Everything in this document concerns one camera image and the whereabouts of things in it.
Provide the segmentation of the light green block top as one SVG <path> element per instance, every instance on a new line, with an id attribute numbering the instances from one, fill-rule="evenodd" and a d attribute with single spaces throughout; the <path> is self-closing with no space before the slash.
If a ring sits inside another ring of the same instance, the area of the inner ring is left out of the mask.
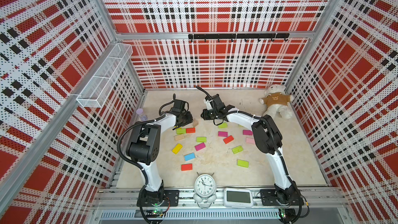
<path id="1" fill-rule="evenodd" d="M 219 128 L 219 129 L 224 129 L 224 128 L 227 128 L 227 127 L 228 127 L 228 124 L 227 124 L 226 122 L 224 122 L 224 123 L 218 125 L 218 128 Z"/>

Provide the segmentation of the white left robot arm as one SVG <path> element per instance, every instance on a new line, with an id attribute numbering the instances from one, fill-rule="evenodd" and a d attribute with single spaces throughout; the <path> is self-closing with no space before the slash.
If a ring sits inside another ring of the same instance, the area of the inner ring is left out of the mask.
<path id="1" fill-rule="evenodd" d="M 118 138 L 117 152 L 125 162 L 137 167 L 143 176 L 143 187 L 139 192 L 137 206 L 160 206 L 167 200 L 164 182 L 156 159 L 160 152 L 162 132 L 193 123 L 189 103 L 173 100 L 161 106 L 159 116 L 152 120 L 138 121 L 128 127 Z"/>

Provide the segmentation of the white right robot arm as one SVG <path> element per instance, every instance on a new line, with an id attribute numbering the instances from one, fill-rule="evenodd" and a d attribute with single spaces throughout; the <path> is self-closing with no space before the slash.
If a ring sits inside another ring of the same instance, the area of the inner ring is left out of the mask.
<path id="1" fill-rule="evenodd" d="M 196 88 L 206 94 L 204 99 L 206 108 L 201 113 L 202 119 L 237 123 L 251 129 L 256 147 L 266 154 L 271 166 L 278 204 L 290 205 L 296 202 L 302 206 L 304 204 L 302 195 L 296 182 L 291 178 L 284 160 L 282 134 L 272 117 L 269 115 L 256 116 L 240 111 L 235 106 L 225 105 L 218 94 L 211 96 L 203 88 L 199 86 Z"/>

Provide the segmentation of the natural wood triangle block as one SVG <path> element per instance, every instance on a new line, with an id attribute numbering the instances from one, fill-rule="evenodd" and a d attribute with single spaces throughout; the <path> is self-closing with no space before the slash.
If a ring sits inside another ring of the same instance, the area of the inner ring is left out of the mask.
<path id="1" fill-rule="evenodd" d="M 193 127 L 195 128 L 196 126 L 198 126 L 199 125 L 199 122 L 196 120 L 196 119 L 194 119 L 193 120 Z"/>

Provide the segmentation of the magenta block under arm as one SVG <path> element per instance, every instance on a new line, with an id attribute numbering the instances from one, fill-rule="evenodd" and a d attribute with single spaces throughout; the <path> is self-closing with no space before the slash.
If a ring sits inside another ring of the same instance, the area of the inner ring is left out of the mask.
<path id="1" fill-rule="evenodd" d="M 219 137 L 225 137 L 225 138 L 226 138 L 226 137 L 228 137 L 228 132 L 219 131 L 219 132 L 218 132 L 218 136 L 219 136 Z"/>

